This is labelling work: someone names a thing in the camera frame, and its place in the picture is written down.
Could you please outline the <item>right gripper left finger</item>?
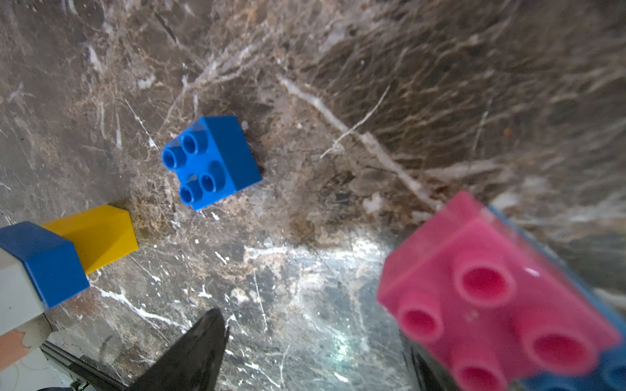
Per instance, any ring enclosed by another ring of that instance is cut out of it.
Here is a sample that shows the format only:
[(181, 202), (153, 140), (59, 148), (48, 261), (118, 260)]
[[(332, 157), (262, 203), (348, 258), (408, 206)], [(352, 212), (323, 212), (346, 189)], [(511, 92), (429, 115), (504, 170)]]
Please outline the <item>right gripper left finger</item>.
[(129, 389), (216, 389), (228, 339), (221, 310), (207, 311)]

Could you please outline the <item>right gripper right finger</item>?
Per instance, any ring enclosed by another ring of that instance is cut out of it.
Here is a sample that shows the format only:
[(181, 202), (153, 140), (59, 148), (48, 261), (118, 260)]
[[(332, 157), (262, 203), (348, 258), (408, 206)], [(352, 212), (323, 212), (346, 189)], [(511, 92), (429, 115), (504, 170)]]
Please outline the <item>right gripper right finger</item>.
[(440, 365), (425, 348), (412, 341), (404, 332), (399, 333), (403, 346), (405, 366), (415, 390), (445, 391), (448, 389)]

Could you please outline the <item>pink lego brick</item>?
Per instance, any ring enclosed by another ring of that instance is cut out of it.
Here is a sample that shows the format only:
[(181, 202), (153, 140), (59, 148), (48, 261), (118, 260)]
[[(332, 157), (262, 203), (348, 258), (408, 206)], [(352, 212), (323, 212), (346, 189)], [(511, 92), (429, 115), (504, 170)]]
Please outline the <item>pink lego brick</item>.
[(625, 319), (460, 192), (385, 260), (378, 302), (464, 390), (622, 390)]

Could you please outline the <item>yellow lego brick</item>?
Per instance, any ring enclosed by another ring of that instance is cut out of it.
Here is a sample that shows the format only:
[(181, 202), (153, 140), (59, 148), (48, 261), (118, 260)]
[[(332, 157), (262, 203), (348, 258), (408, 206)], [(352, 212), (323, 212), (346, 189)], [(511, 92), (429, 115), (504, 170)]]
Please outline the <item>yellow lego brick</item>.
[(43, 223), (42, 228), (73, 242), (88, 275), (139, 248), (130, 214), (111, 205)]

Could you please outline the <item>dark blue long lego brick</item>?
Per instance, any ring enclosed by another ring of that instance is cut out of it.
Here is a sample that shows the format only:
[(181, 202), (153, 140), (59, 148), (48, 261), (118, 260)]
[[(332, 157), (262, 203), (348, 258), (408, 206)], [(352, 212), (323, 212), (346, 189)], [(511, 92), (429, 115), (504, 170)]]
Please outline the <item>dark blue long lego brick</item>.
[(46, 309), (90, 286), (73, 242), (34, 223), (3, 227), (1, 247), (22, 262)]

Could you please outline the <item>white lego brick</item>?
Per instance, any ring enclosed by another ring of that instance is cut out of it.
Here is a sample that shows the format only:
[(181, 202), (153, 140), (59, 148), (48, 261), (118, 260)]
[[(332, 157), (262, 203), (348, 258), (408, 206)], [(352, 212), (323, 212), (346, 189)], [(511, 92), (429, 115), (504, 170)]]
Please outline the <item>white lego brick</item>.
[(0, 335), (30, 321), (45, 311), (23, 263), (1, 249)]

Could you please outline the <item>small dark blue lego brick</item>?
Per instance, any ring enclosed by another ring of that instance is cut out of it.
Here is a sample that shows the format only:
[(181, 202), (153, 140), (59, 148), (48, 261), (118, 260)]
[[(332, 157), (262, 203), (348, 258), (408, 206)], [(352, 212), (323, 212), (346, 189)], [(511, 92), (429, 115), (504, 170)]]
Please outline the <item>small dark blue lego brick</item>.
[(179, 179), (179, 198), (196, 211), (262, 181), (238, 119), (201, 117), (161, 152)]

